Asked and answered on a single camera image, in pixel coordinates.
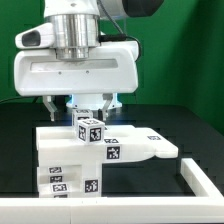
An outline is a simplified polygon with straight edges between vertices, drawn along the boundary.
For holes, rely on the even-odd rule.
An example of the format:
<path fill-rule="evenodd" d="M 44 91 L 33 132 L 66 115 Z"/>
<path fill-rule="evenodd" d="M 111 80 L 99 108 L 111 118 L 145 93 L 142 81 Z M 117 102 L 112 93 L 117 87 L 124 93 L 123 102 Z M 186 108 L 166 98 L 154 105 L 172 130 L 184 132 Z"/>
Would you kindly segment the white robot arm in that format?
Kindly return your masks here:
<path fill-rule="evenodd" d="M 99 22 L 149 17 L 164 0 L 44 0 L 44 23 L 15 37 L 14 83 L 22 96 L 73 95 L 73 104 L 101 119 L 118 93 L 138 87 L 138 40 L 123 31 L 103 33 Z"/>

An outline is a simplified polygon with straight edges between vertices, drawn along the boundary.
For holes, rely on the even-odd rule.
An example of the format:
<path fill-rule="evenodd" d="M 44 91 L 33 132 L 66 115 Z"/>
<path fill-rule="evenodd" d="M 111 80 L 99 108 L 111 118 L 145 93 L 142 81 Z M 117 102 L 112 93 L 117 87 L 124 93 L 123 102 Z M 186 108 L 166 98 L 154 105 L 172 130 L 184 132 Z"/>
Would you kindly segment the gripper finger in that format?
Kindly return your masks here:
<path fill-rule="evenodd" d="M 50 120 L 54 122 L 55 112 L 57 111 L 57 108 L 53 102 L 53 98 L 51 96 L 43 96 L 42 99 L 43 99 L 43 104 L 45 105 L 45 107 L 48 109 L 50 113 Z"/>
<path fill-rule="evenodd" d="M 112 94 L 103 94 L 102 95 L 103 100 L 105 101 L 103 107 L 99 110 L 99 118 L 101 121 L 105 121 L 107 118 L 107 110 L 113 101 L 113 95 Z"/>

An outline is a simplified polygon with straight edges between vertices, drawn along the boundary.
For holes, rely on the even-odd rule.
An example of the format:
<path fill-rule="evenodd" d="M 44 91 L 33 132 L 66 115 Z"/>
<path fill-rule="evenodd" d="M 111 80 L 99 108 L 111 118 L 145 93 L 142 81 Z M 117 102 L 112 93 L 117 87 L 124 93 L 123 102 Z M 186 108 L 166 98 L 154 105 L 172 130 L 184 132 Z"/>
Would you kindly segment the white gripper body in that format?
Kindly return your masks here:
<path fill-rule="evenodd" d="M 52 49 L 25 50 L 14 61 L 22 96 L 131 93 L 138 87 L 135 41 L 104 42 L 84 60 L 62 61 Z"/>

